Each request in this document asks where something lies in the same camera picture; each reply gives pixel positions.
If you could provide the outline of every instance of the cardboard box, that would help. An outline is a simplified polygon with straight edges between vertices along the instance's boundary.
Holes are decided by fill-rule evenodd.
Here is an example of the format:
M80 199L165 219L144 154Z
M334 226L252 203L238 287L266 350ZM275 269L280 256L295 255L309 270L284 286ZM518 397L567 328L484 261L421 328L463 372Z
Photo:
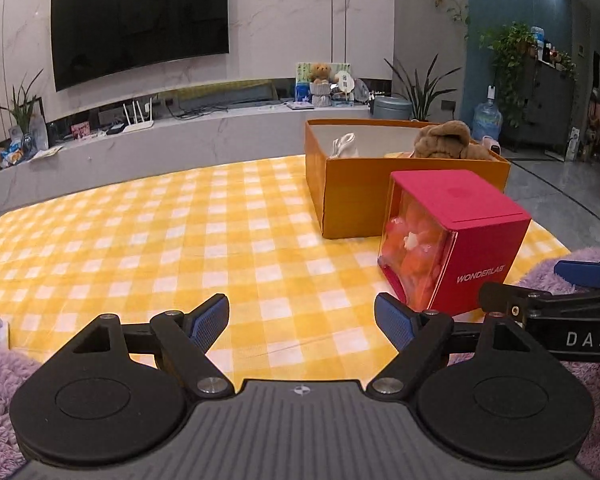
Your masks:
M418 312L477 308L482 284L507 277L531 217L471 171L391 179L378 264L396 296Z
M368 119L307 121L304 136L306 181L325 238L380 236L389 176L401 170L470 170L503 191L509 163L446 158L386 158L411 152L418 130L429 123ZM329 158L333 141L354 132L360 158Z

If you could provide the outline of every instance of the yellow checkered tablecloth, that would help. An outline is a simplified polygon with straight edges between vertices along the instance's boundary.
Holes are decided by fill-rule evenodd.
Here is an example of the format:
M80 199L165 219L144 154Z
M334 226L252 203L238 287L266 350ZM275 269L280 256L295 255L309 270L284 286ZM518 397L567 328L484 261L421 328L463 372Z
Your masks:
M237 386L368 381L395 354L374 322L378 243L320 236L304 156L144 178L1 217L0 315L13 349L46 360L103 312L147 322L222 292L208 355ZM532 223L507 281L567 252Z

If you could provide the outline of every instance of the blue water bottle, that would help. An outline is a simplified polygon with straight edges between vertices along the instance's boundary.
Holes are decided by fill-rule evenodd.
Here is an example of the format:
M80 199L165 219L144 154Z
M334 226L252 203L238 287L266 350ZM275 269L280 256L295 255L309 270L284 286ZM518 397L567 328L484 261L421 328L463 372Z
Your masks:
M496 87L490 86L487 92L487 102L475 107L471 136L478 142L481 142L482 138L487 136L493 140L498 140L500 135L502 114L494 102L495 97Z

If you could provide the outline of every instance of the black tv screen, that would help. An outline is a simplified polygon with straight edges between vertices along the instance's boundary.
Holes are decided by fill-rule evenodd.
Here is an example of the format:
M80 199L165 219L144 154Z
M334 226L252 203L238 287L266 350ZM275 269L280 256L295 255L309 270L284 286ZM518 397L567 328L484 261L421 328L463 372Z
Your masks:
M51 0L56 90L138 66L229 52L227 0Z

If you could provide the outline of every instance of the red box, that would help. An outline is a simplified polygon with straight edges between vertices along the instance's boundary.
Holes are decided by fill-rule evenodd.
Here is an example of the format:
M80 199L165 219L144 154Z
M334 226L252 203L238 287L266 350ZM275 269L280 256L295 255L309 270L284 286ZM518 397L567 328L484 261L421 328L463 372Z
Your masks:
M484 282L502 283L531 217L467 170L391 174L378 264L418 312L477 308Z

